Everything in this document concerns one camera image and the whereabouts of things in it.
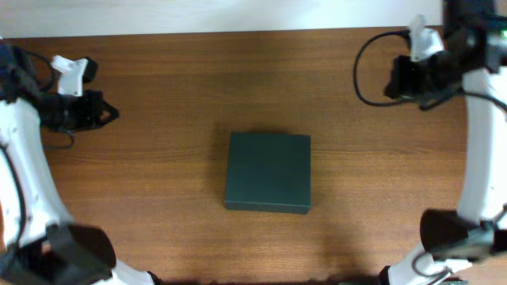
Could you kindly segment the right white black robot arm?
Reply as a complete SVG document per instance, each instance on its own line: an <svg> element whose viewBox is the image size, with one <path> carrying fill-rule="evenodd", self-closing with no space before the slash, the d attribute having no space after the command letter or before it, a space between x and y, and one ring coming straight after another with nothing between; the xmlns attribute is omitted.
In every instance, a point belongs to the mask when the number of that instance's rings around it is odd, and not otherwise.
<svg viewBox="0 0 507 285"><path fill-rule="evenodd" d="M467 165L454 210L428 209L417 247L381 284L438 284L506 251L506 19L492 1L446 1L442 32L416 17L410 56L394 61L387 97L467 102Z"/></svg>

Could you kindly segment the dark green box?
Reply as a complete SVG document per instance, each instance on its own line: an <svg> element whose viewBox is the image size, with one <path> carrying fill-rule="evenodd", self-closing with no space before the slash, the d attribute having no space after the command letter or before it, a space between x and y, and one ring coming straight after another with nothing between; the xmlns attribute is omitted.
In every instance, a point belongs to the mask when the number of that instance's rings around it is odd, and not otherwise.
<svg viewBox="0 0 507 285"><path fill-rule="evenodd" d="M305 215L311 209L311 137L233 132L225 208Z"/></svg>

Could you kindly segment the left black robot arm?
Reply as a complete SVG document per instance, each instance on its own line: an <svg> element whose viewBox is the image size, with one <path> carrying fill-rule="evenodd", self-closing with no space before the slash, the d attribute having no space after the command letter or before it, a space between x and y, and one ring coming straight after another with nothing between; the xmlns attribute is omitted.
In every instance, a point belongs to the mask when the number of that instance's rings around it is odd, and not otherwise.
<svg viewBox="0 0 507 285"><path fill-rule="evenodd" d="M106 233L77 224L48 166L41 131L73 135L114 121L119 113L99 90L84 89L97 63L88 57L46 60L1 45L1 278L12 284L156 284L158 277L117 259Z"/></svg>

